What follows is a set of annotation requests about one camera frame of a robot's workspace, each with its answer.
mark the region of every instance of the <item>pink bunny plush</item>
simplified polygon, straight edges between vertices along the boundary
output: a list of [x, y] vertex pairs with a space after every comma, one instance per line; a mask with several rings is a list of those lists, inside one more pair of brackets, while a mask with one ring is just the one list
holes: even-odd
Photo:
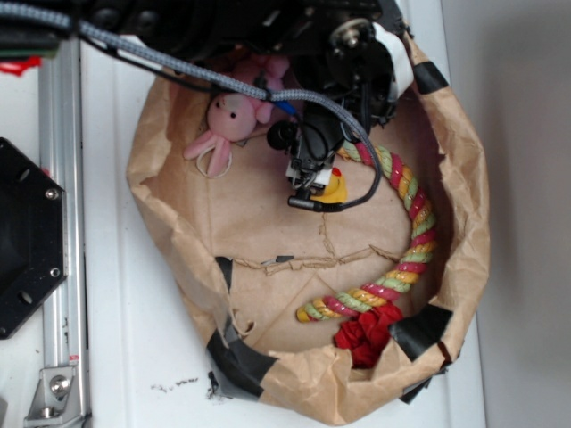
[[[236, 80], [253, 84], [261, 75], [266, 79], [267, 88], [283, 89], [282, 77], [289, 68], [284, 56], [261, 56], [251, 54], [237, 62], [229, 76]], [[200, 159], [213, 151], [206, 176], [209, 178], [224, 175], [231, 162], [230, 143], [247, 138], [258, 123], [269, 122], [273, 110], [272, 103], [256, 100], [242, 94], [220, 94], [212, 99], [206, 114], [209, 129], [196, 138], [185, 149], [185, 159]]]

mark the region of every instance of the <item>red cloth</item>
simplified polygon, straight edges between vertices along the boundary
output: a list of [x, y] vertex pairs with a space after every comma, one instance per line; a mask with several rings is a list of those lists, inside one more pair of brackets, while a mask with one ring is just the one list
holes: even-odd
[[42, 65], [42, 59], [38, 56], [30, 56], [24, 61], [8, 61], [0, 62], [0, 71], [4, 73], [15, 74], [21, 76], [24, 71], [32, 67], [39, 67]]
[[335, 344], [338, 348], [351, 350], [354, 368], [371, 368], [391, 338], [388, 326], [401, 319], [401, 310], [390, 302], [373, 308], [356, 319], [341, 323]]

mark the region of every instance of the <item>brown paper bag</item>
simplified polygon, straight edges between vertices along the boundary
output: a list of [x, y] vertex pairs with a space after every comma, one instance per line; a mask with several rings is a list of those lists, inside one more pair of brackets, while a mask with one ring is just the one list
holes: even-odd
[[[442, 75], [412, 41], [407, 46], [416, 83], [398, 117], [371, 138], [398, 153], [425, 188], [439, 247], [397, 302], [408, 317], [393, 331], [398, 341], [369, 370], [352, 369], [350, 352], [333, 345], [339, 321], [302, 325], [294, 312], [380, 277], [407, 249], [410, 222], [387, 180], [370, 202], [342, 213], [289, 208], [287, 158], [263, 136], [233, 144], [226, 176], [204, 178], [182, 152], [205, 129], [208, 95], [161, 79], [151, 89], [128, 181], [225, 394], [348, 424], [458, 357], [488, 276], [484, 153]], [[371, 168], [335, 165], [350, 199], [367, 191]]]

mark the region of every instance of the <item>bunny ear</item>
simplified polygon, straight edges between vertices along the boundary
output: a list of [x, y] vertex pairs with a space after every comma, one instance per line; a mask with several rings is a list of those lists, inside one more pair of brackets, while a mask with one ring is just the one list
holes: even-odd
[[211, 161], [208, 165], [206, 175], [210, 178], [221, 177], [228, 170], [230, 155], [230, 142], [221, 136], [216, 138], [214, 152], [212, 152]]
[[256, 110], [256, 120], [262, 124], [266, 124], [271, 119], [271, 111], [274, 109], [272, 103], [262, 103]]
[[185, 159], [197, 158], [200, 153], [207, 151], [216, 143], [216, 137], [212, 131], [207, 130], [204, 134], [196, 138], [189, 144], [183, 152]]

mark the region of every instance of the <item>twisted rope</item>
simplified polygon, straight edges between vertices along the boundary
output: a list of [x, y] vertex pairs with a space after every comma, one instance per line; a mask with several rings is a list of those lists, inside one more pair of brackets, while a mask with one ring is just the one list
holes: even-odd
[[[388, 301], [397, 300], [418, 281], [433, 257], [436, 248], [434, 230], [436, 216], [432, 204], [426, 198], [426, 193], [418, 187], [418, 181], [410, 168], [397, 154], [381, 146], [376, 146], [375, 150], [381, 161], [383, 174], [402, 199], [412, 222], [410, 247], [397, 265], [374, 283], [351, 288], [348, 292], [339, 292], [335, 297], [325, 296], [315, 299], [298, 308], [296, 316], [303, 323], [343, 316], [356, 317], [359, 313], [383, 306]], [[346, 160], [373, 165], [370, 154], [361, 143], [345, 143], [338, 154]]]

